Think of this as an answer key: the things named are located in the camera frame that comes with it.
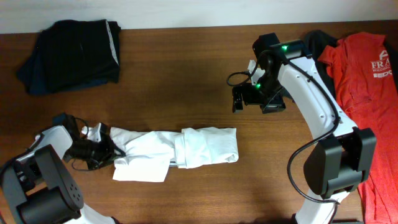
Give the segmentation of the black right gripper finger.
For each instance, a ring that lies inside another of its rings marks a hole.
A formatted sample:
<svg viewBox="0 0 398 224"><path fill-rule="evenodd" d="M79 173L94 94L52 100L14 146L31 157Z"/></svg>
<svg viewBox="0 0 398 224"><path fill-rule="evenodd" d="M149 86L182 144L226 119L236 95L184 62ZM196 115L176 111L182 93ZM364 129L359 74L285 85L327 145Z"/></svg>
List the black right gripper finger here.
<svg viewBox="0 0 398 224"><path fill-rule="evenodd" d="M260 106L263 114L281 112L286 109L283 97L280 93L270 99L267 104Z"/></svg>
<svg viewBox="0 0 398 224"><path fill-rule="evenodd" d="M239 113L243 110L242 87L241 86L233 87L232 96L233 96L232 111L233 113Z"/></svg>

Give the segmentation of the white t-shirt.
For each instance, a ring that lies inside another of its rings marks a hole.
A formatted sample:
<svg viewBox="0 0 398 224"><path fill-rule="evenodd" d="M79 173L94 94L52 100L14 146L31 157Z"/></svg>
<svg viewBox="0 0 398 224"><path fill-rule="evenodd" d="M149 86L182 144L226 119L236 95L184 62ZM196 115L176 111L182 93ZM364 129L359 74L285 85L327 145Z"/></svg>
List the white t-shirt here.
<svg viewBox="0 0 398 224"><path fill-rule="evenodd" d="M117 181L163 182L171 163L193 169L239 159L235 128L137 132L112 127L110 137L126 154L114 161Z"/></svg>

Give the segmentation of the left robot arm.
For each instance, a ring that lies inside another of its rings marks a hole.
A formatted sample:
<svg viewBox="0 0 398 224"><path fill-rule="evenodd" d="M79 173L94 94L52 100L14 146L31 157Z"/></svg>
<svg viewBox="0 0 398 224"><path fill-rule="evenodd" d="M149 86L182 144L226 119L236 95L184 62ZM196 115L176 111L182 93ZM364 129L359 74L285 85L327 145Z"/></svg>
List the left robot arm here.
<svg viewBox="0 0 398 224"><path fill-rule="evenodd" d="M62 113L35 135L33 144L1 167L1 190L16 223L117 224L85 203L65 167L81 160L86 171L111 165L125 156L103 123L80 130L79 118Z"/></svg>

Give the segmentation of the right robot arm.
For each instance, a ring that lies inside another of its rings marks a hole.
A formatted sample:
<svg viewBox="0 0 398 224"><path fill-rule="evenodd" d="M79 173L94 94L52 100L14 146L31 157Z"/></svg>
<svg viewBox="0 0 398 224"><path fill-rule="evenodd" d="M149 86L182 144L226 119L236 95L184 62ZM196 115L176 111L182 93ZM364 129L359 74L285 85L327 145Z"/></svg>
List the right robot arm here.
<svg viewBox="0 0 398 224"><path fill-rule="evenodd" d="M256 61L233 84L233 112L258 105L262 113L285 110L282 93L296 103L312 140L290 156L287 175L305 199L290 223L333 223L338 206L368 180L376 137L360 129L340 108L324 84L312 53L301 40L282 43L275 33L252 45Z"/></svg>

